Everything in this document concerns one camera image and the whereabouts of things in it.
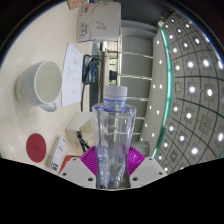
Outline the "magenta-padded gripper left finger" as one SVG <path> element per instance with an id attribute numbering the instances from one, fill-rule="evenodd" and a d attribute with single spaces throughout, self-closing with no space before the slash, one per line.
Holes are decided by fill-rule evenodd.
<path id="1" fill-rule="evenodd" d="M 98 161 L 95 147 L 91 147 L 80 157 L 66 156 L 59 176 L 84 188 L 95 189 Z"/>

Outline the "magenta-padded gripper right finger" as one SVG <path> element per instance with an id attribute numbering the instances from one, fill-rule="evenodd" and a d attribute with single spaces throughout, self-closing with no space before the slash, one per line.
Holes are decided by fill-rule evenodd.
<path id="1" fill-rule="evenodd" d="M 131 188 L 140 188 L 166 176 L 165 171 L 152 157 L 145 157 L 131 147 L 127 156 L 127 175 Z"/>

